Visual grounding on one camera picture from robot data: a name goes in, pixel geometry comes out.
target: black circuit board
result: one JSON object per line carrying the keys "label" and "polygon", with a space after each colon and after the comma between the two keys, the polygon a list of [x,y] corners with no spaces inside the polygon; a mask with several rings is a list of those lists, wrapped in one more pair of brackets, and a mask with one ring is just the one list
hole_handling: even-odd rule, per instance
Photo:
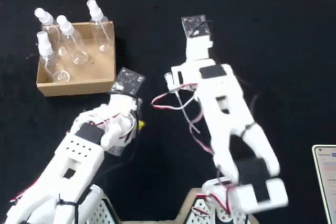
{"label": "black circuit board", "polygon": [[111,89],[119,90],[126,94],[136,95],[144,80],[145,76],[127,68],[122,68]]}
{"label": "black circuit board", "polygon": [[183,29],[187,38],[210,35],[210,29],[206,22],[205,15],[181,18]]}

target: white robotic arm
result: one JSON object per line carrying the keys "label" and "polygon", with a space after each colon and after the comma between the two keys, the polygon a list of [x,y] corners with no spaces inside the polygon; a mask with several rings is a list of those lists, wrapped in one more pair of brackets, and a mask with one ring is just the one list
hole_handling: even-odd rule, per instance
{"label": "white robotic arm", "polygon": [[[171,90],[182,84],[195,84],[195,99],[211,135],[215,166],[236,185],[229,193],[230,204],[247,214],[285,206],[288,197],[284,183],[273,178],[280,172],[279,162],[253,119],[232,68],[216,64],[209,57],[212,41],[208,23],[205,15],[182,18],[187,38],[186,62],[172,67],[172,72],[165,75],[168,87]],[[256,158],[236,164],[229,150],[231,135],[240,136]],[[222,185],[209,182],[203,191],[226,200]]]}
{"label": "white robotic arm", "polygon": [[[84,216],[88,213],[85,209],[89,208],[85,205],[92,199],[87,201],[85,193],[104,160],[104,151],[121,155],[122,149],[138,133],[140,105],[134,96],[137,91],[134,88],[139,88],[143,80],[144,77],[130,70],[121,70],[110,91],[109,104],[83,112],[75,119],[40,177],[22,195],[14,198],[16,205],[7,213],[6,224],[25,221],[30,224],[71,224],[74,220],[75,224],[82,224],[86,221]],[[79,206],[83,196],[86,204]]]}

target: white spray nozzle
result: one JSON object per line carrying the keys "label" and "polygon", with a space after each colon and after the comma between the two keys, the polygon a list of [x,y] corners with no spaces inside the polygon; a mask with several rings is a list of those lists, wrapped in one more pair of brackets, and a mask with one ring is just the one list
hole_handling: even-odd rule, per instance
{"label": "white spray nozzle", "polygon": [[88,8],[90,10],[91,18],[94,21],[101,21],[103,19],[104,14],[101,11],[101,9],[99,8],[99,6],[97,5],[97,2],[95,0],[88,0],[86,2],[86,5],[88,6]]}
{"label": "white spray nozzle", "polygon": [[34,14],[45,26],[50,26],[54,22],[54,18],[51,16],[51,14],[46,12],[42,8],[37,8]]}
{"label": "white spray nozzle", "polygon": [[64,35],[71,35],[74,33],[73,25],[67,20],[64,15],[59,15],[56,19],[57,23],[59,24],[59,28],[61,29]]}
{"label": "white spray nozzle", "polygon": [[41,56],[47,57],[53,54],[53,50],[48,38],[48,34],[45,31],[37,33],[38,51]]}

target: black table surface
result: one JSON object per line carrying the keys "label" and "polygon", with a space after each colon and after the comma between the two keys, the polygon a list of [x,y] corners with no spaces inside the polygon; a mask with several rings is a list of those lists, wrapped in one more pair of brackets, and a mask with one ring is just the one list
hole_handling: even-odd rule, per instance
{"label": "black table surface", "polygon": [[[45,98],[36,88],[36,7],[86,22],[87,0],[0,0],[0,213],[11,196],[43,171],[74,118],[108,102],[106,94]],[[181,112],[154,110],[163,75],[185,61],[181,17],[215,22],[214,52],[232,66],[247,103],[260,94],[256,121],[281,166],[289,206],[256,214],[261,223],[325,223],[311,147],[333,144],[336,114],[334,0],[97,0],[114,21],[117,69],[147,77],[146,127],[134,160],[97,184],[122,220],[174,219],[188,191],[216,176],[212,157],[196,145]],[[186,100],[188,94],[182,94]],[[177,105],[174,97],[162,102]],[[197,106],[188,109],[197,113]],[[202,139],[209,142],[204,124]],[[250,155],[232,139],[235,158]],[[108,156],[104,166],[116,162]]]}

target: cardboard box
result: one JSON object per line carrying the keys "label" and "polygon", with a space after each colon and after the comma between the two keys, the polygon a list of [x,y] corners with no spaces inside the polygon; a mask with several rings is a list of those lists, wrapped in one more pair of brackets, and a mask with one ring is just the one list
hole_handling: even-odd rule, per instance
{"label": "cardboard box", "polygon": [[104,93],[111,88],[116,75],[116,53],[113,22],[110,24],[113,30],[113,51],[108,55],[98,50],[88,22],[73,24],[82,35],[89,60],[78,66],[72,63],[70,55],[62,56],[71,77],[69,82],[61,83],[52,82],[44,68],[38,64],[36,86],[44,96]]}

